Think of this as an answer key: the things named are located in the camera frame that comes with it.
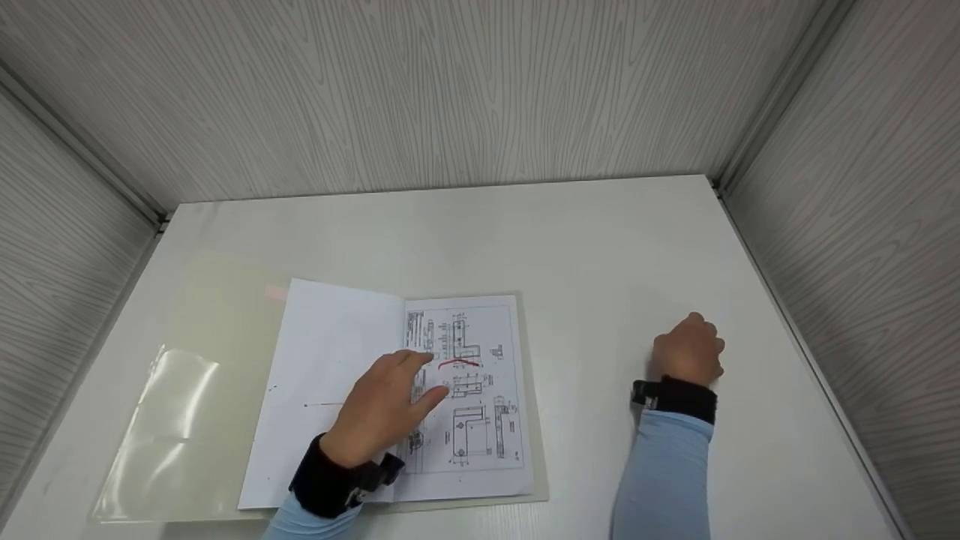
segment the gray wall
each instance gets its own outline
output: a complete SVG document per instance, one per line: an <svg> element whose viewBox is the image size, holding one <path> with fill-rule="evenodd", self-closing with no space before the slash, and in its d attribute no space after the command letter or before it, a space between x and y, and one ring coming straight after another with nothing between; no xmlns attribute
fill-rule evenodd
<svg viewBox="0 0 960 540"><path fill-rule="evenodd" d="M818 0L5 0L0 57L162 205L715 173Z"/></svg>
<svg viewBox="0 0 960 540"><path fill-rule="evenodd" d="M729 201L916 537L960 538L960 3L857 2Z"/></svg>
<svg viewBox="0 0 960 540"><path fill-rule="evenodd" d="M0 508L152 236L0 92Z"/></svg>

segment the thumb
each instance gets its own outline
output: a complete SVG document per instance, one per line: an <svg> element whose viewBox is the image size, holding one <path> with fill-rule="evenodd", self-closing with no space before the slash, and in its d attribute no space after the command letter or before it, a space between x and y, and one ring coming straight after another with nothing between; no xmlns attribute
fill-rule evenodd
<svg viewBox="0 0 960 540"><path fill-rule="evenodd" d="M427 390L416 403L410 405L410 411L418 424L426 418L427 414L430 414L431 410L437 408L437 405L444 400L449 391L446 386L434 386Z"/></svg>

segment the open booklet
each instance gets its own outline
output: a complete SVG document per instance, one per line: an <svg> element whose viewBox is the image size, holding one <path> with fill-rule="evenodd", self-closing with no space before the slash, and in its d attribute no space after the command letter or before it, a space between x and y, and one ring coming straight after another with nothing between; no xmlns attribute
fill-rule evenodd
<svg viewBox="0 0 960 540"><path fill-rule="evenodd" d="M265 389L239 509L277 507L310 440L328 430L353 383L397 349L434 354L412 400L446 399L391 449L406 462L368 502L533 493L514 296L404 300L293 280Z"/></svg>

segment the red pen mark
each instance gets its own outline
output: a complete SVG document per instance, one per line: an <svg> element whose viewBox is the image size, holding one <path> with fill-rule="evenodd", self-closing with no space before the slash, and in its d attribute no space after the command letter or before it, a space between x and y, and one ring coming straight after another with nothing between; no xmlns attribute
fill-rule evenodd
<svg viewBox="0 0 960 540"><path fill-rule="evenodd" d="M453 358L452 360L447 360L446 362L440 362L440 365L437 366L437 369L440 369L440 368L446 366L446 364L453 364L453 363L457 363L457 362L460 362L460 363L463 363L463 364L470 364L471 366L479 366L479 365L480 365L480 364L478 364L478 363L476 363L476 362L471 362L471 361L469 361L469 360L464 360L464 359L462 359L462 358Z"/></svg>

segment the hand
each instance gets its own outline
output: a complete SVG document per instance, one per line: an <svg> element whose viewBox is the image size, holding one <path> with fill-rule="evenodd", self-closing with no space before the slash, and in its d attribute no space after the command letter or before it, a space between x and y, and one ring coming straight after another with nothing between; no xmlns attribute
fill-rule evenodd
<svg viewBox="0 0 960 540"><path fill-rule="evenodd" d="M717 337L717 327L694 311L670 333L654 340L654 363L664 375L710 386L723 375L720 353L726 343Z"/></svg>
<svg viewBox="0 0 960 540"><path fill-rule="evenodd" d="M410 403L414 377L432 359L430 354L402 350L374 362L353 385L333 428L320 438L324 455L349 469L410 434L448 391L436 386Z"/></svg>

